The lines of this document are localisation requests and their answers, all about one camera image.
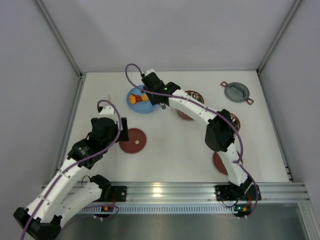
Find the blue plate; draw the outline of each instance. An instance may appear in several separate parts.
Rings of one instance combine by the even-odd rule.
[[[139,85],[138,87],[142,89],[144,86],[145,85]],[[152,106],[150,101],[140,101],[140,102],[137,102],[136,104],[131,104],[130,99],[129,99],[131,94],[142,96],[144,93],[134,87],[129,91],[129,93],[126,96],[126,103],[128,104],[129,108],[131,108],[136,113],[147,114],[147,113],[154,111],[155,109],[157,109],[159,107],[158,104]]]

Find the black cable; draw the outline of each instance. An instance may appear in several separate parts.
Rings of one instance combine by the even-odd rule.
[[[234,204],[232,204],[231,206],[228,206],[228,205],[226,205],[226,204],[224,203],[224,201],[222,200],[221,195],[219,195],[219,199],[220,199],[220,201],[222,202],[222,204],[225,205],[227,208],[233,208],[235,205],[237,205],[237,203],[238,203],[238,201],[239,201],[239,200],[237,200]]]
[[[83,183],[84,183],[85,177],[88,177],[90,179],[90,181],[91,181],[91,177],[89,177],[88,175],[85,175],[81,180],[81,188],[84,188]]]

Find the gray wall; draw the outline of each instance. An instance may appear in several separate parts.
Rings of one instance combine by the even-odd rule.
[[[84,72],[255,70],[293,0],[43,0]]]
[[[320,219],[320,1],[304,1],[262,73],[294,177]]]
[[[20,239],[13,213],[48,180],[76,85],[76,74],[33,2],[1,0],[1,239]]]

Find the gray floor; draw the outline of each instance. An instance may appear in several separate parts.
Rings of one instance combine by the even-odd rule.
[[[118,215],[100,222],[83,217],[58,240],[307,240],[295,205],[260,204],[248,220],[229,215]]]

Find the white table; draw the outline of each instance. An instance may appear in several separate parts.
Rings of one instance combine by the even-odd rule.
[[[218,111],[234,113],[241,122],[244,167],[257,182],[288,182],[267,105],[255,71],[157,72],[164,83],[174,82],[183,90],[199,92],[205,104]],[[142,84],[137,72],[129,74]],[[250,90],[252,105],[234,103],[224,95],[222,81],[239,82]],[[107,99],[116,105],[129,128],[139,128],[147,136],[144,149],[136,154],[123,152],[115,144],[95,164],[90,175],[101,174],[117,182],[227,182],[228,177],[213,165],[213,152],[205,144],[205,132],[195,121],[181,119],[167,107],[152,113],[133,112],[126,96],[133,87],[123,72],[88,73],[74,120],[67,151],[91,131],[91,118],[99,117],[97,102]]]

